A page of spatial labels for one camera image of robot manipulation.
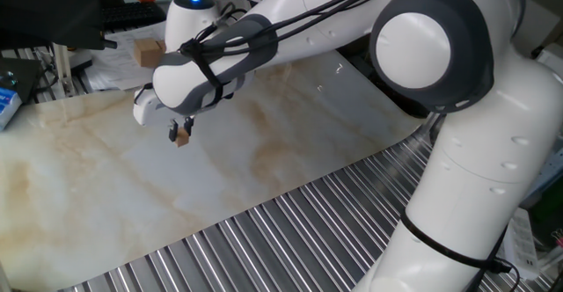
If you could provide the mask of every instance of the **cardboard box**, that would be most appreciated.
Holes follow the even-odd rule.
[[[162,40],[156,41],[152,38],[135,40],[134,55],[141,67],[156,68],[160,58],[166,51]]]

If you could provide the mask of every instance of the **wooden block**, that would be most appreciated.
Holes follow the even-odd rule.
[[[156,68],[163,54],[157,41],[152,38],[135,40],[134,56],[141,67]]]
[[[190,142],[190,134],[184,128],[178,129],[178,135],[176,136],[176,140],[174,143],[178,148],[187,145]]]

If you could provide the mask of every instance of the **cable strap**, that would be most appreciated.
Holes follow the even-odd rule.
[[[494,274],[510,272],[510,266],[505,266],[500,261],[497,261],[495,259],[479,260],[479,259],[470,258],[462,255],[461,253],[454,252],[450,248],[436,242],[434,239],[430,238],[430,236],[422,232],[422,230],[419,230],[418,227],[414,226],[413,222],[411,222],[411,220],[406,215],[406,212],[404,212],[403,215],[401,216],[401,222],[403,222],[405,227],[411,233],[413,233],[413,235],[415,235],[421,242],[423,242],[428,247],[434,249],[435,251],[441,253],[442,255],[450,259],[453,259],[467,266],[473,266],[479,269],[488,270]]]
[[[189,54],[192,56],[195,64],[197,64],[200,68],[201,73],[203,73],[203,75],[215,88],[215,97],[213,98],[213,102],[209,103],[206,107],[219,103],[223,97],[223,84],[219,81],[215,73],[213,73],[209,67],[209,63],[205,60],[205,57],[203,57],[201,43],[198,40],[191,39],[180,47],[180,52],[183,55]]]

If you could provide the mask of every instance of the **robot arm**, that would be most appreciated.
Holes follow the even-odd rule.
[[[213,107],[246,72],[368,33],[390,87],[449,113],[402,222],[358,291],[462,291],[491,266],[483,260],[563,122],[560,78],[510,45],[523,0],[263,0],[228,29],[185,43],[201,30],[173,24],[182,8],[197,8],[187,6],[172,5],[172,51],[153,78],[154,93],[176,113]]]

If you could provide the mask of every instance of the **marble surface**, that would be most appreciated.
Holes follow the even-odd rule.
[[[78,284],[372,155],[420,124],[335,52],[258,71],[177,149],[131,93],[21,108],[0,133],[11,285]]]

